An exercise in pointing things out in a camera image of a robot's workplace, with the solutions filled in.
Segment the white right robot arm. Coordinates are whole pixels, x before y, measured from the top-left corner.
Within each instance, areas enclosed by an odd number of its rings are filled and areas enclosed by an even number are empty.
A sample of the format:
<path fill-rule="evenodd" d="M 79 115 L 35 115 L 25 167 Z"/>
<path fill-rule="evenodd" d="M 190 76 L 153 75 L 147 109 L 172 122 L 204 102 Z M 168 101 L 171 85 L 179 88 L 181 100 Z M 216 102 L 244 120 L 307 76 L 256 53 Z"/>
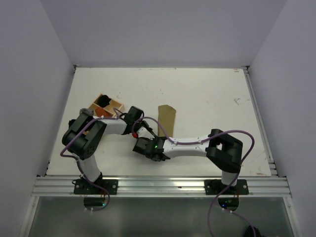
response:
<path fill-rule="evenodd" d="M 145 128 L 133 132 L 136 138 L 133 151 L 152 161 L 166 161 L 178 157 L 206 157 L 222 171 L 220 188 L 231 194 L 237 189 L 236 175 L 241 169 L 243 143 L 219 129 L 198 138 L 176 139 L 158 137 Z"/>

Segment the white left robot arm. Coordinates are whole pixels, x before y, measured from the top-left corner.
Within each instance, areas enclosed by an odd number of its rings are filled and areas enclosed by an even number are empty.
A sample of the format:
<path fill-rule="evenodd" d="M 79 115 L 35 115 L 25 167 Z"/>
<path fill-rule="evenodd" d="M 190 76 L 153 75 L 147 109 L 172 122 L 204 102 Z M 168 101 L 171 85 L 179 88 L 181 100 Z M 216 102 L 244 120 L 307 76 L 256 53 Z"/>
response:
<path fill-rule="evenodd" d="M 62 138 L 65 146 L 61 157 L 73 158 L 76 161 L 85 188 L 92 194 L 102 190 L 102 172 L 97 166 L 95 151 L 104 135 L 128 135 L 138 138 L 143 134 L 154 138 L 156 135 L 149 125 L 140 120 L 144 112 L 132 106 L 127 113 L 114 109 L 112 117 L 93 116 L 87 110 L 80 113 L 77 119 L 70 121 L 69 128 Z"/>

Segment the olive and cream underwear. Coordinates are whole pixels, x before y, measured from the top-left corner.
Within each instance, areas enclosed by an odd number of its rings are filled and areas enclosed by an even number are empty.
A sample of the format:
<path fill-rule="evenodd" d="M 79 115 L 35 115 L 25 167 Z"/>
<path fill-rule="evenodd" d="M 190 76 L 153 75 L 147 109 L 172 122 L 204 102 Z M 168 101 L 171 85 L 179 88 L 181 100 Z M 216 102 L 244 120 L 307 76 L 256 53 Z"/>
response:
<path fill-rule="evenodd" d="M 175 117 L 176 110 L 173 107 L 169 105 L 158 106 L 158 122 L 169 137 L 173 136 Z"/>

